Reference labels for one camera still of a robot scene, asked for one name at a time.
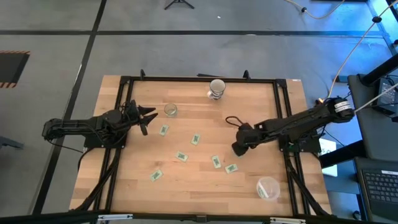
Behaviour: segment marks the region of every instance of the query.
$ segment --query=table leg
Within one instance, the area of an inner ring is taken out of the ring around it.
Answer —
[[[319,160],[322,168],[326,168],[340,162],[352,160],[354,157],[366,157],[362,140],[337,149],[334,152],[322,155],[319,157]]]
[[[0,136],[0,149],[2,146],[11,146],[16,149],[22,149],[24,147],[22,143]]]

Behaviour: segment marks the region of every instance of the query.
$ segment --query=laptop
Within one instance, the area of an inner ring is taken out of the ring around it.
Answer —
[[[354,164],[367,219],[398,223],[398,162],[356,157]]]

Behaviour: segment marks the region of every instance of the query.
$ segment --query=gray floor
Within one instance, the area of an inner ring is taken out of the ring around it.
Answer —
[[[372,1],[377,4],[376,10],[384,7],[384,0]],[[332,16],[316,21],[300,15],[297,8],[282,0],[190,0],[195,10],[176,4],[165,11],[162,8],[168,2],[170,0],[108,1],[99,28],[365,31],[372,18],[364,3],[344,4]],[[297,2],[316,15],[324,14],[337,4]],[[40,0],[35,3],[3,0],[0,2],[0,29],[91,29],[99,4],[100,1],[94,0]],[[395,25],[386,24],[387,31],[394,34]],[[42,126],[46,120],[62,116],[87,40],[85,35],[0,35],[1,50],[31,51],[18,86],[0,89],[0,135],[25,144],[21,151],[9,147],[0,151],[0,217],[24,215],[30,211],[51,148],[41,138]],[[312,106],[315,99],[327,95],[332,77],[358,40],[357,37],[308,36],[97,36],[73,118],[87,118],[93,114],[103,75],[138,75],[140,69],[147,75],[191,77],[197,73],[241,77],[247,69],[252,77],[299,78],[303,81],[307,105]],[[382,38],[367,37],[342,74],[367,73],[390,56]],[[333,90],[333,96],[347,93],[346,84],[339,83]],[[346,124],[331,124],[327,129],[343,144],[361,139],[355,119]],[[82,142],[82,138],[67,138],[65,145],[81,149]],[[45,213],[68,209],[79,156],[62,151]],[[335,215],[345,218],[358,209],[352,195],[338,194],[331,200],[331,206]]]

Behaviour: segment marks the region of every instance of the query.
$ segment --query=black floor stripe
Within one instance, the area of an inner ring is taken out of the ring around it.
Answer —
[[[261,31],[261,30],[100,30],[97,35],[304,35],[361,37],[365,31]],[[382,36],[370,31],[368,36]]]
[[[91,35],[91,30],[0,30],[0,35]]]
[[[93,26],[93,30],[92,33],[90,35],[90,38],[88,39],[88,43],[86,46],[86,50],[85,53],[83,55],[83,59],[81,61],[81,67],[79,69],[77,78],[75,80],[75,84],[72,88],[72,92],[70,93],[70,97],[69,97],[69,101],[67,104],[67,108],[63,114],[63,119],[70,119],[72,117],[72,112],[73,112],[73,108],[75,107],[75,103],[76,103],[76,99],[79,93],[79,89],[81,86],[81,82],[83,81],[83,77],[86,71],[86,67],[87,67],[87,63],[88,63],[88,59],[90,57],[90,53],[91,50],[93,48],[94,45],[94,40],[95,40],[95,32],[98,30],[98,27],[100,25],[101,22],[101,18],[102,15],[104,13],[104,9],[105,9],[105,5],[106,5],[106,1],[107,0],[102,0],[101,4],[99,5],[99,9],[98,9],[98,13],[95,19],[95,23]],[[58,145],[62,145],[63,144],[63,140],[64,138],[59,138],[56,141],[56,144]],[[39,190],[39,194],[37,195],[37,200],[36,203],[34,205],[33,208],[33,214],[40,214],[42,213],[43,210],[43,206],[45,203],[45,198],[47,197],[47,192],[49,191],[50,185],[51,185],[51,181],[52,181],[52,177],[54,175],[55,172],[55,168],[57,166],[57,162],[58,162],[58,158],[60,156],[60,152],[61,152],[61,148],[58,146],[54,146],[52,148],[52,153],[51,153],[51,157],[50,157],[50,162],[47,166],[47,170],[45,172],[43,181],[42,181],[42,185],[40,187]]]

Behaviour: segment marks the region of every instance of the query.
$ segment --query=wooden table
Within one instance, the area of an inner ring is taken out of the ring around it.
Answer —
[[[120,76],[104,76],[95,116],[113,109],[119,80]],[[287,85],[293,114],[307,109],[301,81],[287,80]],[[149,125],[147,136],[141,134],[138,126],[128,134],[121,153],[112,212],[292,215],[285,164],[277,141],[261,144],[237,157],[231,148],[237,127],[224,120],[234,115],[253,125],[276,118],[272,85],[227,83],[224,96],[218,101],[207,98],[208,89],[207,82],[134,82],[132,99],[138,105],[156,107],[159,115]],[[282,90],[280,96],[284,105]],[[163,109],[167,103],[177,105],[176,117],[166,117]],[[159,134],[163,124],[170,126],[164,137]],[[201,134],[197,146],[190,143],[195,133]],[[175,158],[177,151],[188,155],[188,161]],[[103,155],[104,149],[94,149],[82,160],[70,208],[79,206],[98,182]],[[213,167],[214,155],[220,157],[221,169]],[[330,213],[319,161],[311,154],[300,155],[306,186]],[[229,164],[237,164],[239,170],[227,174],[224,167]],[[150,175],[157,169],[164,176],[152,182]],[[256,183],[263,176],[280,182],[280,197],[274,202],[266,202],[257,195]],[[295,189],[298,209],[303,212],[299,188]],[[104,188],[101,208],[107,192]]]

